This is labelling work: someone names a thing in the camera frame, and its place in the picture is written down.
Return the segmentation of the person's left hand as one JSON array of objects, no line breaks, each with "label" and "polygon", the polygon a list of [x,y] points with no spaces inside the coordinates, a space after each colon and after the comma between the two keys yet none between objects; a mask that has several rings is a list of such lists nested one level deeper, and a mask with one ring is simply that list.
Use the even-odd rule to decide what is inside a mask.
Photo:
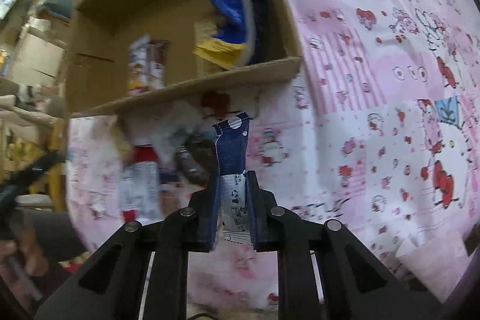
[{"label": "person's left hand", "polygon": [[21,253],[24,257],[24,271],[31,277],[41,277],[49,269],[49,262],[43,255],[41,246],[32,227],[24,227],[14,240],[1,240],[1,263],[7,257]]}]

